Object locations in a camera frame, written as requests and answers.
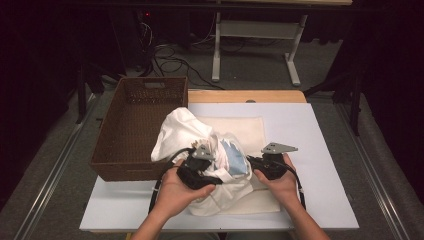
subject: person's left hand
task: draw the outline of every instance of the person's left hand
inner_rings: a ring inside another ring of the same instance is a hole
[[[215,190],[215,185],[207,185],[193,190],[187,187],[178,177],[177,168],[183,162],[180,159],[174,167],[169,169],[162,178],[162,186],[153,211],[160,212],[171,218],[183,211],[193,200],[205,198]]]

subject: white fabric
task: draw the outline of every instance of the white fabric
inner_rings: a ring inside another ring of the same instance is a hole
[[[196,118],[188,109],[177,108],[162,124],[152,151],[152,161],[169,158],[178,150],[191,147],[195,142],[208,145],[215,157],[214,164],[204,174],[218,177],[224,184],[217,185],[209,197],[193,201],[188,207],[193,215],[246,214],[280,210],[279,204],[270,196],[268,190],[264,190],[263,185],[256,183],[256,188],[262,191],[253,192],[254,188],[250,182],[252,171],[249,162],[244,158],[246,153],[257,155],[265,146],[261,118]],[[237,158],[238,162],[234,162],[233,158],[229,160],[226,152],[229,149],[231,152],[235,151],[236,155],[239,151],[243,159]],[[180,155],[176,160],[186,157],[186,154]],[[246,172],[231,175],[230,164],[236,165],[237,171],[243,172],[245,169]]]

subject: white table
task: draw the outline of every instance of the white table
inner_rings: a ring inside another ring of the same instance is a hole
[[[305,190],[309,214],[324,229],[358,228],[355,215],[328,152],[313,109],[307,103],[195,103],[198,116],[262,116],[268,142],[299,148],[290,154]],[[104,182],[98,178],[80,229],[133,232],[147,216],[154,182]],[[188,211],[170,219],[164,231],[288,230],[293,224],[282,212],[196,217]]]

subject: wicker basket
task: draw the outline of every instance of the wicker basket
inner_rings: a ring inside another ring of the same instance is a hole
[[[123,78],[103,120],[90,166],[105,181],[159,178],[166,161],[152,162],[165,117],[187,107],[187,78]]]

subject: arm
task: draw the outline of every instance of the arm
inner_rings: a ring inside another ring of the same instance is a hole
[[[181,182],[177,168],[182,160],[169,169],[162,178],[162,186],[155,207],[132,235],[132,240],[154,240],[162,227],[173,216],[182,212],[193,200],[207,197],[214,185],[207,185],[199,190],[192,190]]]
[[[283,158],[286,164],[295,169],[287,154],[284,154]],[[330,239],[300,204],[297,198],[296,178],[291,172],[287,171],[280,179],[272,181],[259,170],[255,170],[255,174],[287,210],[299,239]]]

